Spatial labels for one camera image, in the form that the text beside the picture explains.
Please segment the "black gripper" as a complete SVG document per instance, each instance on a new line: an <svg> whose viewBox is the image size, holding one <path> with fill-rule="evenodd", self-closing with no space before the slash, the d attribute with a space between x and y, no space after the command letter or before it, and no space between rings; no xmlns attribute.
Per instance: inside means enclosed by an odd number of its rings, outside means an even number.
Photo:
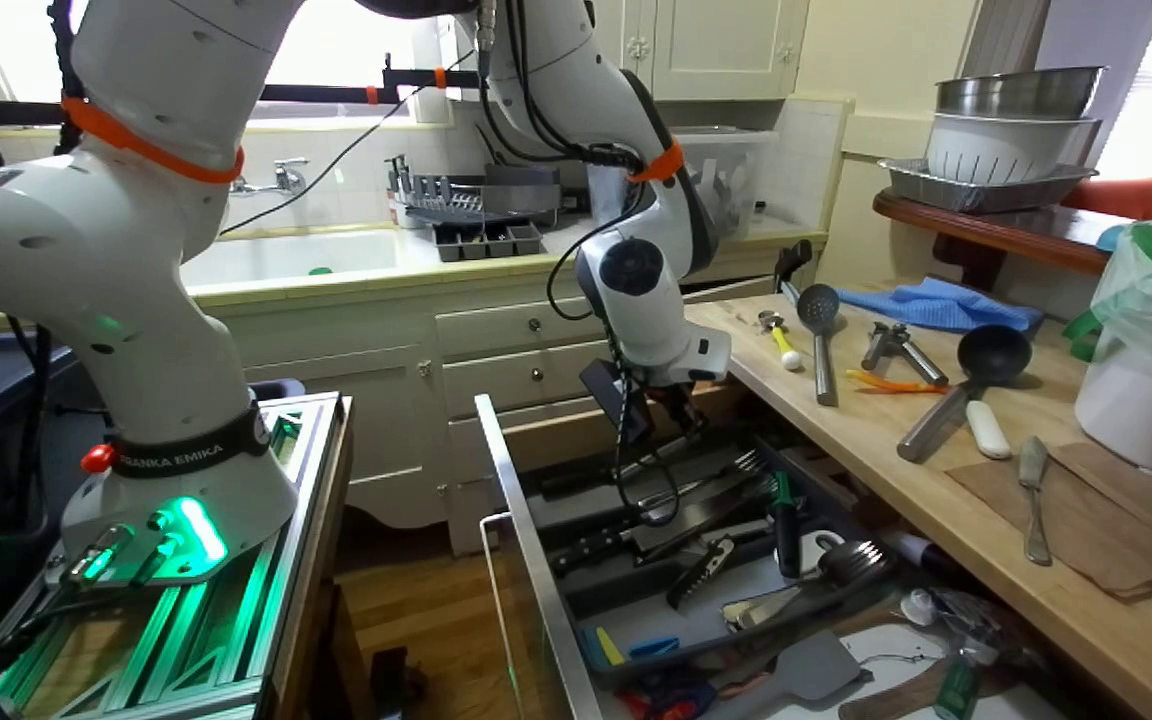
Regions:
<svg viewBox="0 0 1152 720"><path fill-rule="evenodd" d="M631 372L624 358L593 358L580 372L580 384L601 403L616 448L653 442L654 432L653 409L665 409L665 416L682 436L697 436L703 426L703 416L697 412L688 384L653 386L647 377Z"/></svg>

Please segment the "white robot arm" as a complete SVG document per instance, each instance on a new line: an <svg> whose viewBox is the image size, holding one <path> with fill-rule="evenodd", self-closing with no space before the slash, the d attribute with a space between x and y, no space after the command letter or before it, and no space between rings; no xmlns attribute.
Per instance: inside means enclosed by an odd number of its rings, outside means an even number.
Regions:
<svg viewBox="0 0 1152 720"><path fill-rule="evenodd" d="M192 584L271 540L297 502L226 329L184 269L211 246L238 137L301 0L91 0L72 38L78 145L0 169L0 312L55 330L107 416L107 461L68 501L60 567L82 587ZM647 89L604 63L575 0L453 0L478 89L526 140L616 162L653 203L588 235L585 292L653 386L729 369L682 321L715 254L682 149Z"/></svg>

